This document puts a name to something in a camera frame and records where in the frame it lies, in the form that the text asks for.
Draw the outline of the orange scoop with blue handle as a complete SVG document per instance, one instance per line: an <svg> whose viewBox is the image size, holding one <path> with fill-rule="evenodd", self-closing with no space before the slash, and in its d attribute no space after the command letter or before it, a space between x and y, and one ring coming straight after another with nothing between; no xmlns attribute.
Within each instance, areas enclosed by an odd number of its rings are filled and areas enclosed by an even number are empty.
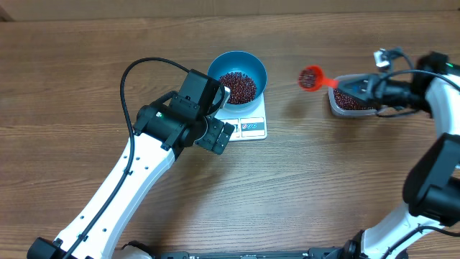
<svg viewBox="0 0 460 259"><path fill-rule="evenodd" d="M338 88L339 82L337 80L327 78L321 67L311 65L300 72L300 75L298 76L298 85L304 91L314 92L318 91L323 86Z"/></svg>

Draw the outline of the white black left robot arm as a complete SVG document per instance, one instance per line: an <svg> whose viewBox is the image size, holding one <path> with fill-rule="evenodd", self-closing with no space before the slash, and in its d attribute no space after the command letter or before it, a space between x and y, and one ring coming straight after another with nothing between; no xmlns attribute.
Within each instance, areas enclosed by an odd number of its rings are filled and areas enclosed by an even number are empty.
<svg viewBox="0 0 460 259"><path fill-rule="evenodd" d="M179 91L143 106L126 147L83 211L54 240L38 237L28 258L110 258L142 200L186 147L220 155L234 126L215 118L230 90L190 70Z"/></svg>

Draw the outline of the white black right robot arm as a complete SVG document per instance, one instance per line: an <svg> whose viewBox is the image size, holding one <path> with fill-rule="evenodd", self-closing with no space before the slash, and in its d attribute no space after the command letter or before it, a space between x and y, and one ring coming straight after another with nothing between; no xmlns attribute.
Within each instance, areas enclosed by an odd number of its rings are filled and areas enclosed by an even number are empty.
<svg viewBox="0 0 460 259"><path fill-rule="evenodd" d="M410 170L402 203L381 222L360 231L325 258L406 258L407 249L431 232L450 237L459 223L459 66L442 53L431 52L406 70L346 76L336 89L363 105L411 108L430 115L436 140Z"/></svg>

